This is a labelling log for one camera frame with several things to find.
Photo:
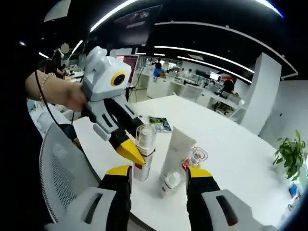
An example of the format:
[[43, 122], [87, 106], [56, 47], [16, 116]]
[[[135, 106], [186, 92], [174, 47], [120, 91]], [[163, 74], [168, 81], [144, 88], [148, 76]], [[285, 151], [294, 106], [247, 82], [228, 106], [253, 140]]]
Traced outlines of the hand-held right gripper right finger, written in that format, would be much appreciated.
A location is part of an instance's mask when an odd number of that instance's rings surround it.
[[221, 190], [211, 173], [187, 167], [187, 212], [192, 231], [275, 231], [253, 217], [252, 209], [229, 190]]

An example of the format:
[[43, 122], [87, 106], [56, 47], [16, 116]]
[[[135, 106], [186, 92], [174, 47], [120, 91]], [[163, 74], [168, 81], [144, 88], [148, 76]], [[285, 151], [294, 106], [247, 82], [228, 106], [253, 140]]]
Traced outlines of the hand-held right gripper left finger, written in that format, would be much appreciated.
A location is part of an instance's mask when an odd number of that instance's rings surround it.
[[98, 187], [90, 187], [70, 203], [66, 231], [126, 231], [131, 210], [132, 166], [114, 167]]

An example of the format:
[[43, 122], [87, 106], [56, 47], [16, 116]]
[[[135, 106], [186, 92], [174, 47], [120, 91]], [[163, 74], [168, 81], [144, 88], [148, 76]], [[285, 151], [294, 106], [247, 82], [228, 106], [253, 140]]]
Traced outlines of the person's left hand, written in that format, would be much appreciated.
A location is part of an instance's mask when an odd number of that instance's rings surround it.
[[61, 81], [60, 86], [56, 88], [54, 103], [65, 106], [70, 110], [81, 112], [87, 103], [81, 83]]

